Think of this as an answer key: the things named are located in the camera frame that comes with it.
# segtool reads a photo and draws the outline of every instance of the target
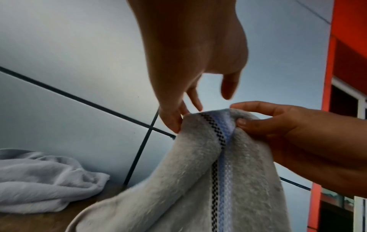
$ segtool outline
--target wooden table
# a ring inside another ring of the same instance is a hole
[[[0,232],[65,232],[69,223],[86,207],[124,190],[121,184],[107,182],[104,190],[91,198],[70,203],[57,213],[5,214],[0,213]]]

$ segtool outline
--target fingernail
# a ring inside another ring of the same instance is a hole
[[[246,120],[245,120],[245,119],[243,119],[243,118],[239,118],[239,119],[237,120],[237,125],[239,125],[240,127],[244,127],[244,126],[246,126]]]

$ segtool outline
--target cloth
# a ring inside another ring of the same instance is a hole
[[[249,113],[186,115],[149,178],[83,210],[67,232],[289,232],[268,145],[235,127]]]
[[[45,213],[101,192],[109,179],[72,158],[0,149],[0,212]]]

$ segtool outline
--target person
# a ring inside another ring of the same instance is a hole
[[[223,75],[221,94],[230,99],[248,59],[236,0],[128,0],[143,38],[149,79],[159,115],[173,132],[188,112],[183,95],[201,111],[196,87],[203,73]],[[268,102],[231,108],[272,116],[237,122],[268,140],[274,161],[323,187],[367,197],[367,122],[320,110]]]

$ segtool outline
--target tiled wall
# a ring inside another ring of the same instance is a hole
[[[238,0],[249,62],[231,101],[220,97],[220,76],[204,75],[205,110],[248,100],[319,109],[331,3]],[[0,32],[0,148],[74,157],[129,186],[154,170],[174,135],[157,118],[139,29],[124,0],[1,1]],[[311,182],[277,170],[292,227],[306,231]]]

